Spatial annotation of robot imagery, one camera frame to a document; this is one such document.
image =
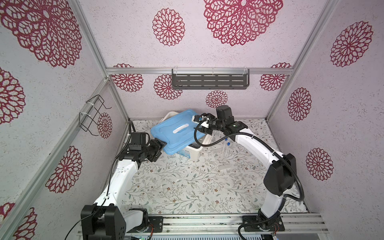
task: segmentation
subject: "leaf pattern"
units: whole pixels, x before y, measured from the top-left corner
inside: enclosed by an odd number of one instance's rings
[[[278,149],[265,120],[245,119],[257,137]],[[149,134],[157,120],[134,121],[136,131]],[[215,131],[212,142],[221,138]],[[223,147],[230,142],[227,155]],[[264,202],[266,169],[243,146],[231,141],[205,147],[192,161],[163,153],[157,162],[143,162],[122,200],[123,212],[143,207],[149,214],[256,213]],[[290,191],[298,195],[295,187]],[[302,202],[287,199],[283,212],[307,212]]]

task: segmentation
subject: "plastic storage box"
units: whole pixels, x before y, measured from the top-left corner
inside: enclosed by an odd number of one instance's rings
[[[164,122],[168,118],[171,118],[175,115],[179,114],[178,112],[169,112],[163,119],[160,120],[159,123]],[[199,139],[199,142],[202,144],[210,144],[212,140],[212,136],[209,134],[206,134],[202,138]],[[180,155],[183,155],[187,158],[190,158],[193,161],[196,161],[200,157],[201,150],[203,150],[203,147],[198,145],[197,143],[192,143],[189,146],[186,146],[185,148],[181,149],[177,153]]]

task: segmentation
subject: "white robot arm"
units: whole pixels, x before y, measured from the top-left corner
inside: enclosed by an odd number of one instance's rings
[[[161,155],[165,142],[155,138],[146,143],[145,132],[131,133],[130,144],[118,156],[115,173],[93,205],[85,205],[81,211],[83,239],[122,239],[127,231],[148,228],[146,209],[130,209],[121,214],[122,198],[132,187],[133,175],[141,162],[155,162]]]
[[[264,164],[268,169],[264,178],[264,185],[268,191],[265,201],[259,210],[256,225],[261,230],[270,230],[276,221],[281,221],[279,219],[280,210],[285,203],[285,198],[289,196],[295,199],[294,196],[287,194],[295,180],[298,179],[296,173],[294,173],[296,169],[295,158],[291,154],[283,155],[283,153],[275,151],[266,143],[256,138],[254,133],[245,124],[235,122],[231,109],[228,106],[220,106],[216,110],[217,118],[211,114],[194,116],[194,121],[199,122],[195,129],[195,141],[202,145],[196,138],[197,130],[207,134],[212,134],[213,130],[219,130],[247,148]],[[82,220],[84,239],[88,239],[87,237],[90,235],[92,237],[102,237],[116,234],[115,236],[117,236],[118,233],[125,234],[125,232],[133,228],[145,230],[148,227],[146,209],[130,209],[124,215],[120,213],[119,209],[122,207],[123,195],[132,186],[132,177],[137,172],[141,162],[145,159],[156,161],[166,143],[159,139],[154,139],[145,144],[146,139],[143,132],[133,132],[131,136],[132,142],[125,153],[121,154],[110,184],[104,189],[93,205],[86,205],[81,212],[81,217],[83,218],[98,211],[98,208],[103,208],[100,214],[88,220]],[[212,146],[224,138],[215,143],[202,146]],[[300,198],[296,198],[296,200],[302,200],[303,197],[304,194],[301,189]]]

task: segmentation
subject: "red flower pattern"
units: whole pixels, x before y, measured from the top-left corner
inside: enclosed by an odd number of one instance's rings
[[[227,103],[228,96],[224,91],[214,90],[205,98],[205,102],[211,108],[217,108]]]
[[[265,33],[283,0],[204,0],[207,28],[221,43],[244,45]]]
[[[361,58],[372,41],[372,26],[360,21],[344,29],[331,48],[331,61],[338,67],[348,66]]]
[[[173,9],[163,8],[152,21],[156,38],[166,46],[178,44],[184,37],[184,22],[180,14]]]
[[[0,225],[4,221],[5,217],[11,211],[15,203],[7,202],[6,204],[0,206]]]
[[[272,65],[272,68],[290,68],[292,67],[289,63],[278,63]],[[279,89],[283,84],[287,75],[285,74],[264,74],[260,79],[260,86],[268,91],[274,91]]]
[[[66,0],[0,0],[0,15],[38,60],[66,68],[80,57],[80,29]]]
[[[13,235],[13,240],[31,240],[35,235],[35,229],[37,226],[36,217],[37,214],[35,213],[35,208],[31,207],[29,209],[29,214],[24,217],[22,224],[17,228],[15,234]]]
[[[307,89],[294,90],[288,101],[289,116],[295,121],[303,120],[310,112],[311,103],[311,95]]]
[[[133,68],[129,64],[120,63],[115,68]],[[114,74],[111,75],[113,82],[119,88],[127,92],[136,92],[143,87],[143,78],[141,74]]]
[[[307,155],[307,169],[317,180],[327,180],[333,173],[333,161],[326,151],[314,148]]]
[[[70,146],[45,186],[50,192],[64,193],[68,191],[79,179],[83,167],[82,161],[79,150]]]
[[[18,118],[25,106],[25,95],[19,81],[0,68],[0,124]]]
[[[153,87],[157,95],[168,100],[178,98],[183,92],[183,90],[173,89],[172,76],[169,74],[158,76],[155,79]]]
[[[112,120],[108,113],[102,113],[97,120],[97,130],[102,138],[108,138],[112,133]]]

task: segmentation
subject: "blue plastic lid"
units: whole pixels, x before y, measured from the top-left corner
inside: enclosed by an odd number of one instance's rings
[[[153,137],[167,143],[163,148],[168,155],[173,155],[195,141],[193,134],[197,123],[192,121],[192,117],[197,113],[191,109],[181,112],[164,122],[151,128]],[[197,139],[205,136],[202,132],[197,132]]]

